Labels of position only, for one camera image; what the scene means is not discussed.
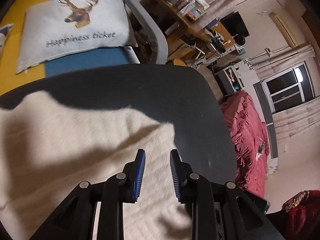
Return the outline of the cream knit sweater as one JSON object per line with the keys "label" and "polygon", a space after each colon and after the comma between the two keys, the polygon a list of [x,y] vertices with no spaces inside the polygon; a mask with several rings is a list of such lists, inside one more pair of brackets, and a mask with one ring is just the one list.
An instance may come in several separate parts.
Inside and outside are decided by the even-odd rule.
{"label": "cream knit sweater", "polygon": [[135,109],[76,109],[30,94],[1,109],[1,222],[13,239],[29,239],[76,185],[106,181],[142,148],[141,194],[124,205],[125,238],[190,239],[169,164],[174,139],[173,124]]}

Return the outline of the pink red blanket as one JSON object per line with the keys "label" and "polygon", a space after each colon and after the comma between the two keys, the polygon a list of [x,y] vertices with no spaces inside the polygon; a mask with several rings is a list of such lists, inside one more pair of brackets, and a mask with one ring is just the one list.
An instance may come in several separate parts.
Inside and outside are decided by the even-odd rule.
{"label": "pink red blanket", "polygon": [[220,108],[235,150],[235,183],[263,198],[270,153],[266,124],[260,120],[252,97],[244,90],[229,97]]}

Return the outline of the beige right curtain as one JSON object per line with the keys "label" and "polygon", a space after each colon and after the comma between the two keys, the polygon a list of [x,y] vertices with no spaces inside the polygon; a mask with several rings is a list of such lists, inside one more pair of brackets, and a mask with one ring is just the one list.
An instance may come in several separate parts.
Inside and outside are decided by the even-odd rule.
{"label": "beige right curtain", "polygon": [[[288,70],[300,67],[307,59],[316,56],[313,46],[309,43],[297,46],[282,54],[259,63],[252,64],[259,80],[267,81]],[[273,122],[277,140],[286,142],[294,137],[319,127],[319,97],[303,99],[293,106],[275,110]]]}

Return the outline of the low grey tv cabinet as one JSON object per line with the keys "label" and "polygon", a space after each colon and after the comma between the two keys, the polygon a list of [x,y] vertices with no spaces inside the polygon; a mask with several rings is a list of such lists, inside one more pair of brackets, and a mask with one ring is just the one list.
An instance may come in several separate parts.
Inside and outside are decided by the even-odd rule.
{"label": "low grey tv cabinet", "polygon": [[244,60],[230,64],[214,74],[214,78],[224,97],[245,90],[246,72],[254,70],[250,62]]}

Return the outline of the right side window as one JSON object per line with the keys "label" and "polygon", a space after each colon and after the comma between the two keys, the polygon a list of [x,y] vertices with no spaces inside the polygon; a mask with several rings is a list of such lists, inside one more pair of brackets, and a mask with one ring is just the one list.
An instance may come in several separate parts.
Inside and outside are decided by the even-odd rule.
{"label": "right side window", "polygon": [[272,114],[309,102],[315,98],[313,84],[305,61],[295,64],[254,85],[262,106]]}

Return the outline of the grey yellow blue sofa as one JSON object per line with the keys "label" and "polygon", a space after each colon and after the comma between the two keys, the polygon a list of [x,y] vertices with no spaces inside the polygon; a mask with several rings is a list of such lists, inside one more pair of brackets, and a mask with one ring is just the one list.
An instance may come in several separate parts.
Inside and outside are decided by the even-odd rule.
{"label": "grey yellow blue sofa", "polygon": [[75,70],[141,63],[136,18],[150,62],[167,61],[166,39],[137,0],[1,0],[1,93]]}

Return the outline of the wooden desk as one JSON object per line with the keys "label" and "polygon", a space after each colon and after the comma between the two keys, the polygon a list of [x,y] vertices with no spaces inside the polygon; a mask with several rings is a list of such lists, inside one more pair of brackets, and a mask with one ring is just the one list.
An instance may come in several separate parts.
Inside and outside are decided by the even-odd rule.
{"label": "wooden desk", "polygon": [[168,61],[198,52],[210,59],[223,54],[235,40],[219,22],[212,28],[201,28],[188,16],[179,14],[167,0],[142,0],[143,7],[163,32],[168,45]]}

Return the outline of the blue water jug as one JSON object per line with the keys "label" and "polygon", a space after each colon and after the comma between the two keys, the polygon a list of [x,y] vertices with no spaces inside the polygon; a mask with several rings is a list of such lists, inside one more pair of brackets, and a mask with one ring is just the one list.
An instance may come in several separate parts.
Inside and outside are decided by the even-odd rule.
{"label": "blue water jug", "polygon": [[209,30],[210,28],[216,26],[219,23],[219,21],[220,21],[219,17],[214,18],[210,23],[207,24],[206,29]]}

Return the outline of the black monitor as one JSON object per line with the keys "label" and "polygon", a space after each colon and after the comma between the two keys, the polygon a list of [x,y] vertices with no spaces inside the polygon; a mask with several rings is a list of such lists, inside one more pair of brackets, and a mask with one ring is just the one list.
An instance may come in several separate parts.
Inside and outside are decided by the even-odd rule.
{"label": "black monitor", "polygon": [[249,36],[248,29],[238,11],[228,14],[220,22],[232,37],[235,35]]}

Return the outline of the white deer print pillow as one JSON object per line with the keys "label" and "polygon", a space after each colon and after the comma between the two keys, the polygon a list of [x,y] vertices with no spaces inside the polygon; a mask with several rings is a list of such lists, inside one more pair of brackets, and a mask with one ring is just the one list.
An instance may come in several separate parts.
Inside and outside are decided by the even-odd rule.
{"label": "white deer print pillow", "polygon": [[137,46],[122,0],[50,0],[26,13],[16,73],[106,47]]}

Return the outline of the triangle pattern pillow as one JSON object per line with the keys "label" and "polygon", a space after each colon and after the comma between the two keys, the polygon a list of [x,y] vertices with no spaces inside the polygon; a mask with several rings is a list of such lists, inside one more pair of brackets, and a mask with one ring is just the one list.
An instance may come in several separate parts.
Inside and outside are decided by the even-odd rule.
{"label": "triangle pattern pillow", "polygon": [[14,24],[6,24],[0,27],[0,55],[2,55],[2,51],[4,49],[7,38],[9,37]]}

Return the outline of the wall air conditioner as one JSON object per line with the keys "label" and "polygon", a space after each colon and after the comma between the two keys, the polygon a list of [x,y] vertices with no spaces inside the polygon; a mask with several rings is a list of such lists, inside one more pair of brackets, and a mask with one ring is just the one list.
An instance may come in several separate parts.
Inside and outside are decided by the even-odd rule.
{"label": "wall air conditioner", "polygon": [[280,15],[276,14],[275,12],[271,12],[269,17],[274,22],[278,30],[281,32],[283,38],[291,48],[299,46],[299,43],[290,27]]}

